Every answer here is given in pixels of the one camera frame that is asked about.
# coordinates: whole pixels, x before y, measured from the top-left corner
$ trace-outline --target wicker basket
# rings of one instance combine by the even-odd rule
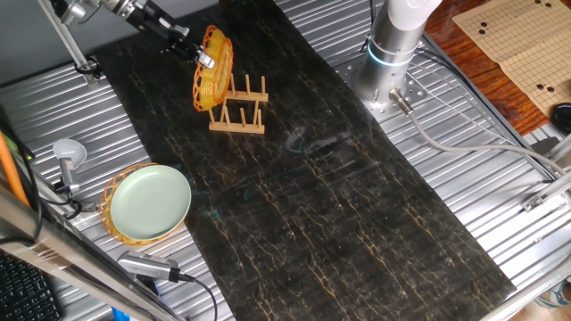
[[[169,235],[172,235],[182,225],[185,224],[184,222],[182,222],[182,223],[180,223],[179,226],[177,226],[177,228],[172,230],[172,232],[168,233],[167,235],[161,236],[161,237],[156,238],[154,240],[146,240],[146,241],[139,241],[139,240],[132,239],[130,237],[123,235],[121,232],[119,232],[117,227],[115,227],[115,225],[113,224],[113,220],[111,219],[111,202],[113,199],[113,194],[117,190],[117,187],[119,187],[119,184],[123,180],[125,180],[125,178],[127,178],[127,176],[129,176],[130,174],[132,174],[136,170],[145,168],[147,166],[152,166],[152,165],[157,165],[157,164],[156,163],[135,164],[135,165],[132,165],[126,169],[123,169],[111,181],[109,181],[109,183],[107,183],[107,186],[105,187],[105,189],[103,190],[103,193],[101,194],[101,201],[99,201],[99,217],[101,218],[101,223],[103,223],[103,228],[105,229],[105,232],[107,232],[108,235],[110,235],[112,238],[114,238],[115,240],[117,240],[119,242],[122,242],[122,243],[125,243],[128,245],[147,245],[150,243],[155,243],[155,242],[158,242],[162,239],[167,238]]]

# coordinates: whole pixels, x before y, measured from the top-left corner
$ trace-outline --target plate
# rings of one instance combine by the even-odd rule
[[[111,219],[126,237],[149,241],[174,230],[185,219],[190,201],[184,175],[168,166],[148,166],[119,184],[111,201]]]

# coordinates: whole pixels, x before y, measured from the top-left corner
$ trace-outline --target dark marble mat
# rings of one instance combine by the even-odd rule
[[[264,136],[210,132],[194,66],[140,36],[95,54],[151,159],[191,179],[186,223],[236,319],[477,320],[514,290],[273,2],[182,21],[232,39],[238,88],[266,76]]]

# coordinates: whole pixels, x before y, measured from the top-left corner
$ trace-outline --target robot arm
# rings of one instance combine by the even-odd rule
[[[159,46],[159,50],[173,52],[191,62],[200,62],[207,68],[214,67],[198,41],[192,39],[190,29],[180,26],[174,18],[152,0],[50,0],[55,14],[66,25],[75,25],[85,15],[83,4],[102,5],[110,12],[125,19]]]

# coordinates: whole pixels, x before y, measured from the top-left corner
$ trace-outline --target metal grating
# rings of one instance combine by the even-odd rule
[[[311,47],[336,66],[360,55],[371,28],[368,0],[277,0]],[[374,1],[378,8],[383,1]]]
[[[359,49],[370,24],[368,1],[277,3],[313,48],[348,81],[349,70],[362,59]],[[409,74],[432,93],[414,107],[434,139],[449,145],[500,144],[503,139],[498,136],[517,141],[499,126],[505,120],[487,110],[441,65],[416,56]],[[545,187],[545,177],[527,159],[502,151],[438,151],[427,145],[401,112],[388,110],[377,120],[518,289],[571,251],[571,226],[567,224],[571,210],[562,198],[529,213],[520,206]]]
[[[359,63],[359,49],[370,26],[368,1],[277,3],[329,65],[341,71],[340,76],[348,64]],[[428,134],[452,145],[499,143],[501,139],[495,135],[509,136],[495,126],[501,120],[468,94],[450,72],[418,57],[413,63],[410,74],[414,79],[453,107],[432,96],[415,105],[415,113]],[[66,66],[0,89],[0,103],[16,132],[37,154],[35,170],[48,180],[56,180],[59,174],[50,151],[55,140],[69,137],[86,146],[88,158],[79,168],[79,178],[84,182],[77,195],[81,201],[98,202],[104,185],[115,173],[130,164],[149,161],[104,78],[98,86],[87,87],[73,67]],[[400,113],[387,112],[379,123],[517,288],[531,283],[571,250],[571,227],[567,227],[571,212],[561,199],[529,213],[519,206],[528,195],[544,187],[543,176],[526,159],[510,152],[437,151],[426,145]],[[104,232],[95,213],[83,213],[74,225],[113,258],[127,249]],[[187,273],[211,286],[219,303],[219,320],[234,319],[185,229],[137,250],[177,260]],[[62,282],[56,285],[66,320],[111,317],[111,309],[102,302]],[[161,282],[158,287],[165,302],[178,313],[193,320],[212,319],[210,297],[195,284]]]
[[[86,147],[87,159],[78,167],[81,191],[74,194],[77,201],[98,204],[105,185],[119,171],[150,161],[107,79],[102,77],[98,85],[87,86],[73,65],[0,89],[0,105],[16,134],[36,154],[34,170],[52,183],[60,176],[52,144],[70,138]],[[186,228],[158,243],[132,247],[106,234],[96,212],[80,214],[73,224],[114,259],[129,249],[176,260],[181,270],[210,286],[218,301],[219,320],[234,319]],[[55,285],[65,320],[112,318],[108,305],[62,281],[55,280]],[[200,285],[160,281],[157,287],[179,315],[197,321],[214,318],[211,297]]]

